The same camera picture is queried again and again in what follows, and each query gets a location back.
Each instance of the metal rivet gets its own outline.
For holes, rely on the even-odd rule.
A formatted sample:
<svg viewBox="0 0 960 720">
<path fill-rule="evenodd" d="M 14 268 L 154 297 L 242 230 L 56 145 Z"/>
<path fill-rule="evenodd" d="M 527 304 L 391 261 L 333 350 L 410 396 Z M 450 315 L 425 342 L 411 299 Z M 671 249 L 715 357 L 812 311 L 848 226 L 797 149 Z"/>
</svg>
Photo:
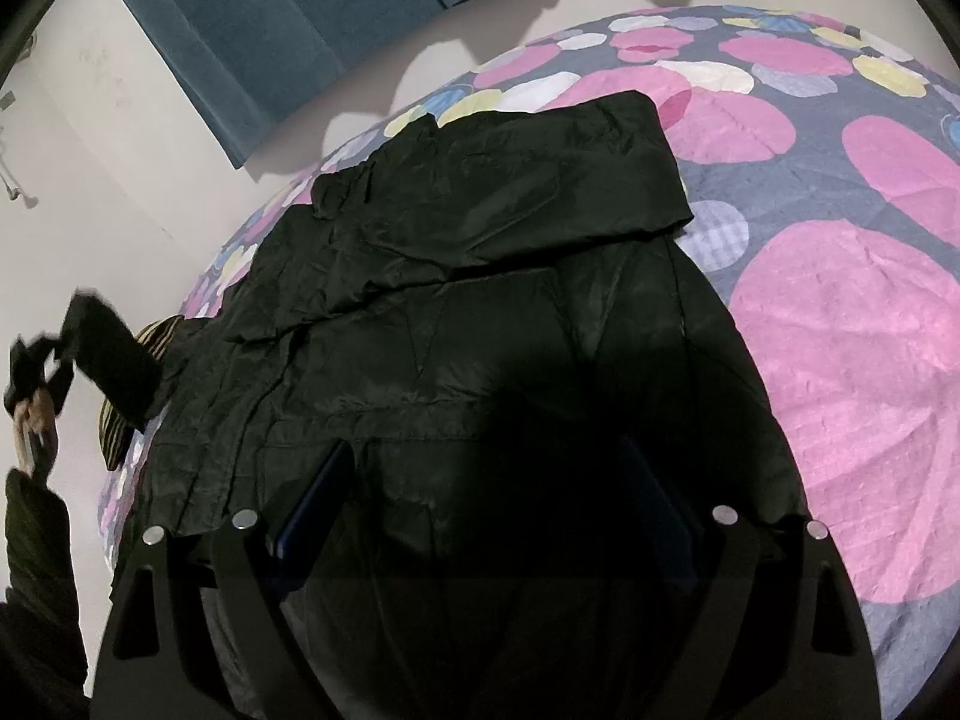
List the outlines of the metal rivet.
<svg viewBox="0 0 960 720">
<path fill-rule="evenodd" d="M 816 538 L 817 541 L 823 541 L 830 535 L 829 528 L 827 528 L 823 522 L 820 522 L 819 519 L 811 519 L 810 522 L 806 524 L 806 531 L 810 536 Z"/>
<path fill-rule="evenodd" d="M 160 525 L 154 525 L 143 532 L 143 543 L 148 547 L 157 546 L 166 535 L 167 532 Z"/>
<path fill-rule="evenodd" d="M 234 528 L 237 528 L 238 531 L 246 531 L 256 525 L 257 519 L 258 517 L 253 509 L 242 509 L 240 512 L 234 514 L 230 522 L 233 523 Z"/>
<path fill-rule="evenodd" d="M 736 525 L 739 515 L 736 513 L 736 509 L 733 509 L 731 506 L 715 506 L 713 507 L 713 519 L 719 522 L 721 525 Z"/>
</svg>

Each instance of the bedsheet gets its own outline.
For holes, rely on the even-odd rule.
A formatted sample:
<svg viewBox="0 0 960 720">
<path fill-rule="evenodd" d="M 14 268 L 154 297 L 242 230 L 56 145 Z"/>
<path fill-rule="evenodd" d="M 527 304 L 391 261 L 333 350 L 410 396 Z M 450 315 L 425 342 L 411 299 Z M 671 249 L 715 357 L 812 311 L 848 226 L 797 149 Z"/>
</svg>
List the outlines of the bedsheet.
<svg viewBox="0 0 960 720">
<path fill-rule="evenodd" d="M 649 95 L 696 218 L 679 237 L 736 319 L 829 525 L 895 718 L 960 627 L 960 89 L 808 13 L 655 8 L 517 47 L 357 136 L 237 231 L 185 300 L 213 316 L 318 172 L 413 119 Z M 107 561 L 162 415 L 104 484 Z"/>
</svg>

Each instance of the striped cloth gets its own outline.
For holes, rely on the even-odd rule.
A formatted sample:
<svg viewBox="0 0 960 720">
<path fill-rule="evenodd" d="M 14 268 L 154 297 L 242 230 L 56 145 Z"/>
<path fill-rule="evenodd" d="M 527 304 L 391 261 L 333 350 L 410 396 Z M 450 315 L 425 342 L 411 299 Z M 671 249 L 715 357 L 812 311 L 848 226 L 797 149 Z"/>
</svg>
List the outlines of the striped cloth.
<svg viewBox="0 0 960 720">
<path fill-rule="evenodd" d="M 155 360 L 160 361 L 183 319 L 181 314 L 160 319 L 143 328 L 137 333 L 136 339 Z M 117 470 L 123 464 L 133 440 L 133 432 L 133 425 L 124 420 L 113 404 L 104 398 L 104 405 L 100 408 L 100 451 L 107 462 L 108 471 Z"/>
</svg>

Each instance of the white wall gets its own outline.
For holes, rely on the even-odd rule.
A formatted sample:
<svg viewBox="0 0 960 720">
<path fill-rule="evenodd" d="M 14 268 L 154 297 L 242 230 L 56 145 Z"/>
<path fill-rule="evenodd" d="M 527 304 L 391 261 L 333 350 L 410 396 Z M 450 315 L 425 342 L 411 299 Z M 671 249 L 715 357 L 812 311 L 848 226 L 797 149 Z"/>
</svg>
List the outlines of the white wall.
<svg viewBox="0 0 960 720">
<path fill-rule="evenodd" d="M 18 334 L 56 333 L 78 286 L 96 287 L 136 329 L 176 312 L 202 262 L 124 193 L 66 122 L 29 63 L 14 68 L 6 90 L 13 90 L 16 103 L 0 114 L 0 159 L 37 205 L 28 209 L 22 200 L 8 202 L 0 196 L 3 350 Z M 8 357 L 6 351 L 2 354 L 0 377 L 6 382 Z M 78 375 L 59 420 L 61 451 L 50 482 L 71 515 L 80 627 L 91 664 L 109 610 L 110 575 L 96 521 L 104 480 L 97 442 L 101 400 Z M 16 465 L 8 435 L 0 436 L 4 477 Z M 6 498 L 0 495 L 0 515 L 5 512 Z M 5 546 L 0 553 L 3 589 L 8 584 Z"/>
<path fill-rule="evenodd" d="M 0 113 L 0 157 L 38 197 L 32 210 L 22 202 L 0 205 L 0 343 L 56 330 L 78 285 L 102 290 L 134 329 L 170 314 L 222 242 L 291 173 L 518 43 L 654 4 L 822 13 L 877 33 L 960 81 L 913 0 L 475 0 L 379 52 L 280 127 L 245 170 L 232 170 L 121 0 L 58 0 L 40 25 L 34 55 L 6 87 L 17 103 Z M 7 373 L 5 362 L 0 376 Z M 95 522 L 104 476 L 99 406 L 99 395 L 78 377 L 51 481 L 73 521 L 91 666 L 109 590 Z M 0 469 L 14 463 L 9 442 L 0 439 L 0 453 Z M 4 555 L 0 587 L 6 573 Z"/>
</svg>

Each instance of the human hand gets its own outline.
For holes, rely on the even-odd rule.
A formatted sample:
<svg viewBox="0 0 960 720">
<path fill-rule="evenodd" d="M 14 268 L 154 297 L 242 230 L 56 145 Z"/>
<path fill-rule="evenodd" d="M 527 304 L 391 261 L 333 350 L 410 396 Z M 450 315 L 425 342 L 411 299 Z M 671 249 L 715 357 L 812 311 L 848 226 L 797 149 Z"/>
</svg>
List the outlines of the human hand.
<svg viewBox="0 0 960 720">
<path fill-rule="evenodd" d="M 45 388 L 13 410 L 13 445 L 20 470 L 40 485 L 46 485 L 53 470 L 59 438 L 56 435 L 54 403 Z"/>
</svg>

